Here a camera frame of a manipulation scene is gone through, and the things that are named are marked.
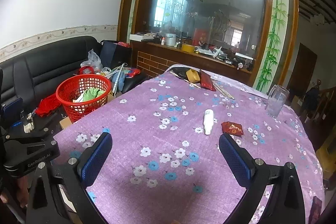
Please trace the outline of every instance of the brick pattern cabinet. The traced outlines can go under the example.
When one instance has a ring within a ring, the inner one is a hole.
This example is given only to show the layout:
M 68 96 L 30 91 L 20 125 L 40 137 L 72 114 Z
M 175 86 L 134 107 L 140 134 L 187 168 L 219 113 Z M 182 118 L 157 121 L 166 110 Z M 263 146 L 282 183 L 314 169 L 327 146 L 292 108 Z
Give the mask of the brick pattern cabinet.
M 183 52 L 174 47 L 137 41 L 131 41 L 131 46 L 133 49 L 132 67 L 142 70 L 150 78 L 163 74 L 165 70 L 175 64 L 208 70 L 244 84 L 248 83 L 251 75 L 251 72 L 247 70 L 237 70 L 234 66 L 220 60 L 196 53 Z

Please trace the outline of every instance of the blue gripper pad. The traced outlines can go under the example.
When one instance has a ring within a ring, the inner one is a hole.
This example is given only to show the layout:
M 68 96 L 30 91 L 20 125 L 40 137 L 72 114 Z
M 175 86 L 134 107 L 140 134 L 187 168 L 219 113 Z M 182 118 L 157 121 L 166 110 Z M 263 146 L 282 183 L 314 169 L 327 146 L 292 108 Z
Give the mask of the blue gripper pad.
M 249 188 L 255 173 L 252 156 L 240 148 L 232 137 L 224 133 L 219 138 L 219 149 L 241 187 Z
M 84 150 L 79 157 L 77 173 L 83 188 L 91 186 L 104 165 L 111 149 L 112 136 L 103 132 L 93 146 Z

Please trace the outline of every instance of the white plastic bottle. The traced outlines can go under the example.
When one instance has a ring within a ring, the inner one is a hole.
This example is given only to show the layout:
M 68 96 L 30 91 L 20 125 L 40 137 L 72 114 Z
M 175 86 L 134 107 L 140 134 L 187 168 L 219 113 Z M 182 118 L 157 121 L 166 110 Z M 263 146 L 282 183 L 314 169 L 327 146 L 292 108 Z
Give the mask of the white plastic bottle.
M 211 129 L 213 127 L 213 110 L 207 109 L 204 112 L 204 120 L 203 120 L 205 135 L 210 135 Z

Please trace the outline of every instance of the green cloth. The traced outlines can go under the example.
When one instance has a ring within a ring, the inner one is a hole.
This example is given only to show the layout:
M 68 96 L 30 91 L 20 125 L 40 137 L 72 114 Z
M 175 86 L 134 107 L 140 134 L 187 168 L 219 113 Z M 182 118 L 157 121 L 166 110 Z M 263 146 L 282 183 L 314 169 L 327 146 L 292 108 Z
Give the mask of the green cloth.
M 105 91 L 100 90 L 98 88 L 89 88 L 88 90 L 84 91 L 83 95 L 83 102 L 95 99 L 100 95 L 103 95 Z

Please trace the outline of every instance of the wooden door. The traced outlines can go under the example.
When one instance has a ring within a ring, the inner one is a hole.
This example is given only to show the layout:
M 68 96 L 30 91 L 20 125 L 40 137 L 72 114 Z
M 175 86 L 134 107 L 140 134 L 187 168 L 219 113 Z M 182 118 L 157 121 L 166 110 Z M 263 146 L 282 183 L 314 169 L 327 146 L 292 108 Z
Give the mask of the wooden door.
M 299 97 L 303 97 L 308 89 L 310 79 L 313 75 L 317 55 L 300 43 L 292 76 L 288 82 L 287 89 Z

